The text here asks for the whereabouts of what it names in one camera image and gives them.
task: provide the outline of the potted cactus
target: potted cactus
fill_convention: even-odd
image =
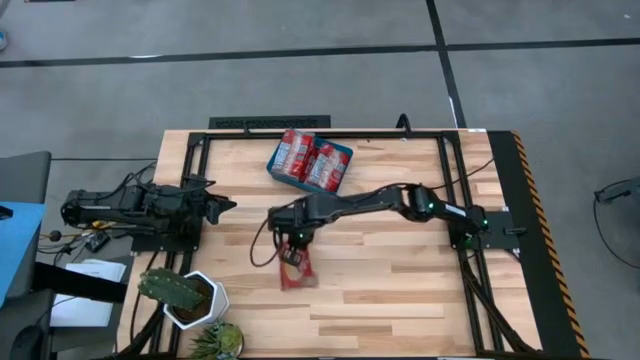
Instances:
[[[237,359],[244,348],[244,336],[236,325],[216,321],[193,339],[192,360]]]
[[[222,284],[200,271],[180,276],[169,269],[150,269],[140,275],[138,289],[164,303],[164,313],[183,330],[213,323],[229,308]]]

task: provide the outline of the white paper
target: white paper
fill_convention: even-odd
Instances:
[[[88,259],[80,264],[67,264],[69,271],[120,282],[126,266],[102,260]],[[56,295],[54,304],[70,298]],[[112,303],[76,298],[55,305],[51,311],[52,327],[104,327],[109,325]]]

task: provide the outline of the orange striped edge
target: orange striped edge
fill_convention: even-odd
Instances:
[[[527,161],[527,154],[524,150],[522,139],[520,138],[520,135],[517,132],[513,131],[512,133],[513,133],[513,138],[516,142],[516,147],[518,148],[518,155],[520,155],[520,162],[522,164],[522,169],[525,177],[527,178],[527,184],[529,185],[531,200],[533,201],[533,205],[536,209],[536,213],[538,214],[538,221],[540,223],[540,228],[542,229],[542,235],[544,236],[545,244],[547,245],[547,251],[549,252],[549,257],[551,257],[551,265],[556,271],[556,279],[558,280],[558,287],[562,292],[562,299],[567,309],[567,315],[569,315],[569,321],[571,322],[571,327],[573,328],[573,332],[575,333],[576,341],[580,346],[580,355],[583,358],[590,358],[589,350],[587,349],[587,344],[584,340],[584,335],[582,334],[582,328],[580,328],[580,323],[578,322],[578,317],[576,316],[575,307],[573,306],[573,301],[571,301],[571,295],[569,295],[567,280],[565,279],[564,273],[562,272],[562,267],[560,266],[560,259],[558,258],[558,253],[556,252],[556,247],[553,242],[553,238],[551,237],[551,231],[549,230],[547,217],[545,216],[544,210],[542,209],[540,195],[538,195],[538,190],[536,189],[536,183],[533,180],[533,173],[531,171],[531,168],[529,167],[529,162]]]

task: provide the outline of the blue box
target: blue box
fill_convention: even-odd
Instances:
[[[335,146],[335,148],[338,149],[338,151],[341,151],[341,152],[343,152],[343,153],[345,153],[345,154],[347,154],[349,156],[349,161],[347,162],[347,166],[344,169],[344,174],[342,174],[342,179],[340,179],[340,184],[338,184],[338,190],[339,190],[340,189],[340,185],[342,184],[342,180],[344,180],[344,177],[347,175],[347,169],[349,168],[349,164],[351,163],[351,159],[353,158],[353,150],[351,150],[350,148],[348,148],[346,146],[342,146],[340,144],[336,144],[334,142],[327,141],[325,139],[321,139],[321,138],[319,138],[317,136],[314,137],[313,139],[314,139],[313,143],[314,143],[315,147],[318,148],[318,149],[323,144],[329,143],[329,144]],[[332,194],[337,193],[337,190],[335,192],[327,191],[327,190],[321,189],[319,187],[315,187],[315,186],[308,185],[308,184],[305,184],[303,182],[300,182],[300,181],[298,181],[298,180],[296,180],[296,179],[294,179],[294,178],[292,178],[290,176],[283,175],[283,174],[271,171],[271,168],[273,167],[273,162],[275,161],[276,153],[278,152],[278,148],[279,147],[280,147],[280,143],[278,143],[278,147],[276,147],[276,150],[273,152],[273,155],[271,155],[271,160],[269,160],[269,163],[267,164],[267,171],[269,172],[269,174],[271,174],[271,176],[274,179],[276,179],[276,180],[278,180],[280,182],[283,182],[285,184],[289,184],[291,186],[295,186],[298,189],[302,189],[302,190],[306,190],[306,191],[326,192],[326,193],[332,193]]]

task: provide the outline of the white pot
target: white pot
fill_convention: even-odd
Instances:
[[[222,286],[221,283],[211,281],[211,279],[209,279],[200,271],[190,272],[184,277],[187,279],[190,277],[199,277],[202,280],[206,281],[213,289],[213,297],[211,299],[211,307],[209,308],[209,313],[201,317],[200,319],[197,319],[188,324],[180,321],[180,319],[173,313],[169,305],[164,305],[163,310],[165,315],[167,315],[182,330],[187,330],[198,325],[211,324],[217,319],[221,318],[227,312],[227,309],[229,309],[229,297],[227,296],[227,292],[224,290],[224,286]]]

